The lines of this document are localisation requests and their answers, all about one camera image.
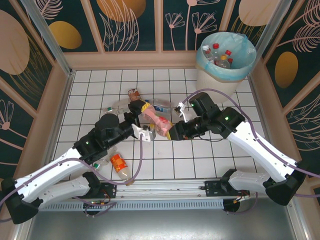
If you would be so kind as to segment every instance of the gold circle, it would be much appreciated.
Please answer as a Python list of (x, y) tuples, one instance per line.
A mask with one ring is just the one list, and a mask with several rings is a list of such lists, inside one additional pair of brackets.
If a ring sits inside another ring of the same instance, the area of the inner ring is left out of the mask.
[(298, 59), (292, 52), (285, 51), (282, 53), (275, 64), (275, 82), (285, 89), (295, 80), (298, 72)]
[(240, 20), (248, 26), (266, 25), (272, 17), (280, 0), (241, 0)]
[(128, 22), (130, 16), (125, 18), (125, 6), (131, 9), (136, 18), (139, 18), (146, 9), (146, 0), (96, 0), (101, 11), (110, 19), (117, 22)]
[(49, 25), (49, 28), (59, 46), (65, 49), (76, 49), (80, 47), (82, 43), (81, 35), (70, 23), (55, 21)]
[(0, 10), (0, 69), (11, 75), (21, 74), (30, 56), (28, 35), (10, 14)]

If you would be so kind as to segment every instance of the orange label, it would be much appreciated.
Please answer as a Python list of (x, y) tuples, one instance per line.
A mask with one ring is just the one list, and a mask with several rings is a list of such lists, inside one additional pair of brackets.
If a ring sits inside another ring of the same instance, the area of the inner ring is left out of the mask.
[(128, 167), (128, 165), (126, 164), (126, 161), (124, 160), (124, 158), (121, 156), (121, 154), (116, 154), (114, 155), (111, 159), (110, 159), (114, 169), (116, 172), (119, 172), (121, 169), (124, 169), (126, 167)]

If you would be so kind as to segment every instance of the crumpled plastic bag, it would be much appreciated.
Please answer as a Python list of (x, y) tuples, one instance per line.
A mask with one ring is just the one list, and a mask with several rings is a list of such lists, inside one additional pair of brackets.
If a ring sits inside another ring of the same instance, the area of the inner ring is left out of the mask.
[[(219, 67), (205, 57), (202, 46), (209, 45), (213, 49), (213, 44), (218, 43), (219, 55), (226, 50), (231, 51), (230, 58), (233, 59), (230, 69)], [(254, 45), (244, 34), (234, 32), (216, 32), (207, 36), (196, 53), (196, 68), (205, 71), (214, 79), (226, 82), (236, 82), (244, 79), (253, 68), (257, 52)]]

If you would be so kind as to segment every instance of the bottle cap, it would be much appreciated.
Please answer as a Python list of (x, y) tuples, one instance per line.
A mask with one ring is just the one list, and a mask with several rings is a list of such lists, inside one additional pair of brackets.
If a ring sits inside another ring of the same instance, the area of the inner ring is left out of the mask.
[(220, 57), (220, 59), (221, 59), (221, 60), (226, 60), (226, 59), (227, 59), (227, 55), (222, 54), (221, 57)]

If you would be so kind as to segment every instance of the trash bin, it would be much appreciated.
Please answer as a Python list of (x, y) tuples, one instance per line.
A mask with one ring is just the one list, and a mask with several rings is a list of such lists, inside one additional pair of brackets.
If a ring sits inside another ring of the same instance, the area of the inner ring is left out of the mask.
[[(215, 43), (219, 44), (219, 55), (224, 54), (226, 50), (232, 52), (230, 57), (233, 62), (230, 69), (221, 68), (205, 57), (202, 46), (209, 45), (212, 49)], [(255, 47), (244, 34), (217, 32), (207, 36), (196, 53), (195, 67), (198, 69), (196, 89), (211, 88), (231, 96), (252, 70), (256, 56)], [(207, 93), (216, 104), (228, 100), (219, 93), (212, 91)]]

